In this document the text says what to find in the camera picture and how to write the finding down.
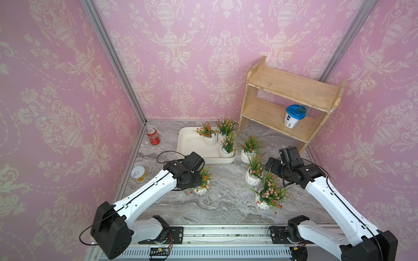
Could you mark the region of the pink flower pot mid-right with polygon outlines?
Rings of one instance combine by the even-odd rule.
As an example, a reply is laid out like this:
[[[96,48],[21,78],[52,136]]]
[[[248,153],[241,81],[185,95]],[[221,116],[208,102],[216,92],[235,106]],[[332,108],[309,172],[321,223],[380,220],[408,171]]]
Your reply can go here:
[[[264,157],[261,156],[253,156],[249,158],[250,163],[247,167],[245,180],[246,183],[252,187],[258,186],[263,178],[264,172]]]

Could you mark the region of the orange flower pot front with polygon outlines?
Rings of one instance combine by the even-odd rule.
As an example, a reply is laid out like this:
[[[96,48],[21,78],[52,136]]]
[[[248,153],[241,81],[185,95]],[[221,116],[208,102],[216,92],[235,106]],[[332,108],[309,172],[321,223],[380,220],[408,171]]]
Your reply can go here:
[[[210,180],[213,177],[213,173],[210,166],[204,167],[200,171],[200,182],[199,185],[192,189],[190,194],[202,196],[209,191]]]

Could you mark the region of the orange flower pot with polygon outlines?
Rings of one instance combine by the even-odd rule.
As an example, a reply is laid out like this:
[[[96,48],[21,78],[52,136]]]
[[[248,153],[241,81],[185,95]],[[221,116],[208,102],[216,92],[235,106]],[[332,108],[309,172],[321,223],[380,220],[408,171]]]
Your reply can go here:
[[[210,180],[213,177],[213,173],[210,166],[204,167],[200,171],[200,182],[199,185],[192,189],[190,194],[202,196],[209,191]]]
[[[252,158],[260,154],[264,144],[255,135],[251,135],[248,138],[242,140],[241,143],[241,161],[249,164]]]

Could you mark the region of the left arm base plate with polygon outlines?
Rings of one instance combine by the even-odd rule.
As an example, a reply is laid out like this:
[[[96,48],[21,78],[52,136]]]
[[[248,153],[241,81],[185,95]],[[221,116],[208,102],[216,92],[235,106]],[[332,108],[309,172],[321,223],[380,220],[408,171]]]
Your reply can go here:
[[[164,239],[159,240],[144,240],[138,242],[140,245],[145,244],[169,244],[172,243],[174,245],[181,245],[183,243],[183,236],[184,236],[184,227],[175,226],[175,227],[169,227],[168,231],[166,233],[166,237]]]

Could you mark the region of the large pink flower pot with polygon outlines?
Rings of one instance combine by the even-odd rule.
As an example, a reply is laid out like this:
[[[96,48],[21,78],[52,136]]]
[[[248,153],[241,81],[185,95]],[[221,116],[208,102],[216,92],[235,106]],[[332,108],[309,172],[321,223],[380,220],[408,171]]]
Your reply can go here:
[[[267,172],[261,180],[261,189],[251,189],[255,193],[255,205],[263,210],[276,208],[282,210],[289,188],[279,184],[278,176]]]

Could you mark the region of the red flower pot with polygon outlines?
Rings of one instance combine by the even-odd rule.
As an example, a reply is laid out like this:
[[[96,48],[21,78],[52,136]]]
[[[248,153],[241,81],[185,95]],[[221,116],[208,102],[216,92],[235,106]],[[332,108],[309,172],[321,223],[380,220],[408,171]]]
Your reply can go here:
[[[201,127],[196,129],[196,132],[203,137],[205,145],[214,146],[217,143],[217,131],[211,127],[209,122],[204,122]]]

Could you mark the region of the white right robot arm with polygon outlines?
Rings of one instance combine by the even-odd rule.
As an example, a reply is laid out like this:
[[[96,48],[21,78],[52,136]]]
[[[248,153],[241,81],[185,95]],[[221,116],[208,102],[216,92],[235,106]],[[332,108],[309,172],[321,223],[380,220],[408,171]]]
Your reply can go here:
[[[395,260],[397,238],[363,217],[332,185],[324,168],[303,159],[296,147],[286,147],[279,152],[280,158],[269,158],[265,170],[277,175],[287,185],[296,184],[306,190],[343,232],[340,236],[300,215],[287,223],[289,241],[312,242],[340,261]]]

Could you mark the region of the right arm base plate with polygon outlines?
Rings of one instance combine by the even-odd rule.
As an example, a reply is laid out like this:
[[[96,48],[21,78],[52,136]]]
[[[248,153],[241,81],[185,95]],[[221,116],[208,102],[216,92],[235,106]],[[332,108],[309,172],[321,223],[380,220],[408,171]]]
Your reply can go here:
[[[273,244],[291,244],[292,241],[288,238],[286,227],[270,226],[267,230],[268,236],[271,238]]]

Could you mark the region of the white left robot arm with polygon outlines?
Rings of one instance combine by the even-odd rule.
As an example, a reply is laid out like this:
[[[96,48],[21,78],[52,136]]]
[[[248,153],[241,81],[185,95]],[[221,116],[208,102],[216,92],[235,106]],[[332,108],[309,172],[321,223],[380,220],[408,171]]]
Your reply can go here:
[[[131,195],[98,206],[90,235],[109,260],[117,258],[132,243],[172,240],[168,223],[159,215],[137,221],[154,202],[174,190],[195,188],[200,184],[204,159],[195,152],[163,164],[163,169]]]

